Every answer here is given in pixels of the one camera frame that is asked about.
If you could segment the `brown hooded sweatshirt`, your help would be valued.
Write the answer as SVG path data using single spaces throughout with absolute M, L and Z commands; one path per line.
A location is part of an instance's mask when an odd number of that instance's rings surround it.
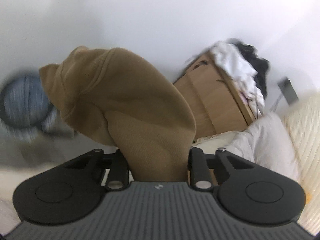
M 177 88 L 123 49 L 75 48 L 40 69 L 45 94 L 77 132 L 126 158 L 138 181 L 185 181 L 195 119 Z

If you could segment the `round blue basket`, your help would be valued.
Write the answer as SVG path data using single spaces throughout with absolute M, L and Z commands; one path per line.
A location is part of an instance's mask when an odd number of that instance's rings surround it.
M 14 72 L 1 83 L 1 126 L 8 135 L 31 141 L 52 130 L 57 110 L 46 96 L 37 71 Z

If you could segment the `cream quilted headboard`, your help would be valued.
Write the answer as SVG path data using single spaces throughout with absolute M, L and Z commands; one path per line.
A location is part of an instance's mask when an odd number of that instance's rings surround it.
M 300 184 L 312 195 L 299 224 L 313 235 L 319 233 L 319 92 L 297 102 L 283 116 L 300 167 Z

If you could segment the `white clothes pile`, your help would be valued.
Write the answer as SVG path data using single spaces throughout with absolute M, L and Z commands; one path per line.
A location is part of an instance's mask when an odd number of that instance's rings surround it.
M 240 92 L 240 98 L 246 100 L 246 105 L 250 107 L 254 116 L 256 118 L 262 116 L 265 100 L 254 80 L 258 72 L 233 44 L 219 41 L 209 51 L 213 55 L 216 66 L 224 70 L 231 78 Z

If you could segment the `yellow cloth piece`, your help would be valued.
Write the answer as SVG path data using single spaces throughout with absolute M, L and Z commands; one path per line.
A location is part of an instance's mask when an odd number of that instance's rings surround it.
M 307 192 L 305 196 L 306 196 L 306 204 L 310 203 L 310 201 L 312 200 L 312 195 Z

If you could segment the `white bed sheet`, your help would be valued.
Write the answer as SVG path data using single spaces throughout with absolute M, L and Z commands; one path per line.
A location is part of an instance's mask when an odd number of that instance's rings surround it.
M 244 131 L 197 139 L 193 146 L 214 154 L 220 147 L 300 183 L 301 171 L 290 136 L 280 117 L 267 114 Z

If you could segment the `brown cardboard box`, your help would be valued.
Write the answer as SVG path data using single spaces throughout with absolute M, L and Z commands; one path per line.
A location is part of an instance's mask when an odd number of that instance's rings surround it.
M 189 64 L 174 86 L 193 112 L 195 140 L 228 131 L 243 131 L 256 120 L 231 78 L 216 66 L 210 52 Z

